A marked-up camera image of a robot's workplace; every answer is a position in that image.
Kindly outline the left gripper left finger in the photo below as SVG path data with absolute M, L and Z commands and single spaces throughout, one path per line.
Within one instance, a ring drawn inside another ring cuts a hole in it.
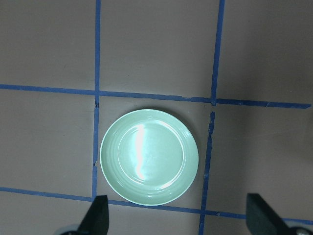
M 109 208 L 106 195 L 96 196 L 77 229 L 79 235 L 106 235 L 109 230 Z

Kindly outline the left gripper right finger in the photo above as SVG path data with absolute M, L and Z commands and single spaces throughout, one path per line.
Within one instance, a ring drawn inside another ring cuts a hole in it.
M 291 235 L 291 229 L 257 193 L 246 196 L 246 226 L 252 235 Z

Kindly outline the green plate near left arm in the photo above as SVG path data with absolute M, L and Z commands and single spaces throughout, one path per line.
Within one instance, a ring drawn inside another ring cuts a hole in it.
M 159 206 L 190 188 L 199 152 L 191 131 L 179 119 L 141 109 L 121 116 L 108 128 L 100 146 L 100 165 L 119 196 L 138 205 Z

